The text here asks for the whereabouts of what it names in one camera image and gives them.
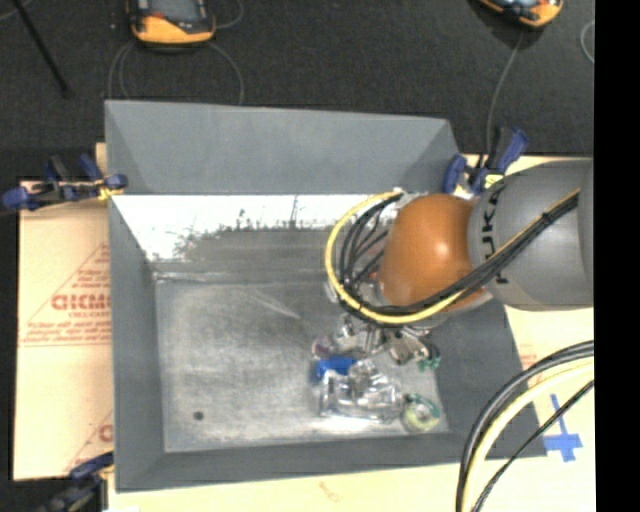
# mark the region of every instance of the blue clamp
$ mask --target blue clamp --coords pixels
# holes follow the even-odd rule
[[[84,480],[91,478],[98,471],[113,465],[113,452],[108,452],[76,466],[69,473],[71,480]]]
[[[461,191],[468,196],[481,194],[487,188],[487,177],[504,176],[509,166],[520,158],[528,145],[529,138],[519,128],[500,128],[498,143],[482,167],[470,167],[467,159],[459,153],[453,156],[445,170],[442,191],[446,194]]]
[[[331,359],[316,361],[316,377],[321,379],[328,370],[335,370],[340,375],[347,375],[349,368],[356,362],[351,357],[334,356]]]
[[[113,452],[99,455],[69,473],[73,483],[49,498],[46,504],[35,509],[35,512],[77,512],[84,510],[96,496],[96,490],[104,485],[103,478],[98,474],[102,469],[113,465]]]
[[[104,177],[97,164],[83,153],[79,158],[84,171],[83,181],[69,173],[59,156],[52,156],[44,168],[44,180],[29,191],[15,187],[2,194],[2,204],[8,210],[37,210],[43,206],[80,201],[102,196],[127,187],[129,181],[123,174]]]

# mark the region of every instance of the gray bin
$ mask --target gray bin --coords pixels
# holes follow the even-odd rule
[[[402,369],[442,406],[429,434],[323,422],[308,381],[312,337],[339,313],[324,295],[326,230],[363,194],[438,191],[457,151],[447,121],[109,101],[106,122],[109,171],[130,180],[110,209],[119,491],[458,460],[521,368],[501,305],[437,329],[435,375]],[[535,425],[527,410],[510,432]]]

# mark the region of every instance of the black floor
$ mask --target black floor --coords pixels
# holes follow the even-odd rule
[[[73,95],[58,84],[25,24],[0,0],[0,191],[39,175],[48,156],[73,161],[103,133],[106,96],[234,104],[239,82],[220,53],[158,55],[132,48],[108,86],[114,56],[131,37],[124,0],[23,0]],[[241,71],[247,105],[403,113],[448,119],[459,148],[485,151],[492,126],[523,129],[530,153],[594,152],[595,0],[565,2],[540,32],[504,22],[476,0],[248,2],[216,44]],[[234,0],[216,0],[220,23]],[[0,511],[30,510],[63,482],[10,478],[15,379],[15,217],[0,217]]]

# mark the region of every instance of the orange device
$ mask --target orange device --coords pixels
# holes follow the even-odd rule
[[[538,28],[553,20],[563,0],[480,0],[484,5],[524,25]]]
[[[215,32],[206,0],[127,0],[127,13],[133,34],[150,47],[197,46]]]

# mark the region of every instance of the cardboard sheet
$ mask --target cardboard sheet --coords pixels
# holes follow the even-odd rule
[[[113,446],[107,203],[21,213],[13,477]]]

